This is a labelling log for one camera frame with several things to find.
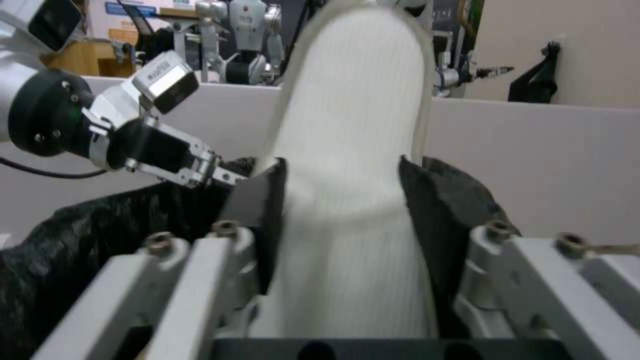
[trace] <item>white sock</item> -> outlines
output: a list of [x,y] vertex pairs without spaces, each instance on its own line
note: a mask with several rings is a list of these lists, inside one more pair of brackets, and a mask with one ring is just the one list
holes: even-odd
[[433,64],[382,8],[339,15],[311,41],[268,154],[289,165],[285,227],[252,336],[436,336],[397,171]]

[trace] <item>metal bolt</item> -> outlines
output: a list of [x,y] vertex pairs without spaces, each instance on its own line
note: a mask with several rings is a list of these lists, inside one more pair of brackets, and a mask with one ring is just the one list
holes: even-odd
[[211,227],[211,230],[219,238],[235,239],[237,237],[238,227],[240,227],[240,224],[235,221],[221,220],[215,222]]
[[502,243],[513,235],[511,227],[500,220],[492,220],[484,228],[486,237],[496,244]]
[[147,236],[145,239],[145,247],[149,254],[163,258],[171,254],[173,249],[171,239],[175,236],[168,231],[155,233]]
[[580,259],[589,250],[589,244],[579,235],[559,233],[556,236],[556,248],[562,255],[570,259]]

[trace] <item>humanoid robot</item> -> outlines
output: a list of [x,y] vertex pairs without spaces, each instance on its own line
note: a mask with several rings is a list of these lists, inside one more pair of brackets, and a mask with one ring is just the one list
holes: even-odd
[[[263,79],[267,69],[272,77],[277,76],[284,58],[279,34],[282,19],[280,5],[267,5],[261,0],[232,0],[229,3],[209,0],[196,4],[196,14],[200,18],[204,62],[211,63],[214,70],[218,71],[220,82],[254,85]],[[229,18],[231,31],[236,38],[237,52],[224,60],[220,56],[218,41],[220,22],[226,18]],[[268,34],[270,64],[261,54],[265,33]]]

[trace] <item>black bag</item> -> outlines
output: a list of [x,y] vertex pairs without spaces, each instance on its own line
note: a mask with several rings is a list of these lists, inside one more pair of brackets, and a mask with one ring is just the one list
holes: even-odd
[[[253,163],[240,165],[232,170],[248,173]],[[426,158],[420,167],[402,159],[399,174],[431,273],[441,335],[464,336],[451,306],[469,231],[492,219],[508,222],[506,215],[480,182],[442,161]],[[111,256],[135,252],[158,231],[187,241],[207,234],[228,194],[163,183],[91,200],[58,210],[21,245],[1,251],[0,359],[31,356]]]

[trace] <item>beige wall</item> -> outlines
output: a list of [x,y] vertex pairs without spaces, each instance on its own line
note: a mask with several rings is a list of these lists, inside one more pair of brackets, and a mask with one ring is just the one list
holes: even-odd
[[470,99],[506,101],[509,84],[566,35],[554,103],[640,108],[640,0],[486,0],[476,44],[479,66],[512,65],[467,87]]

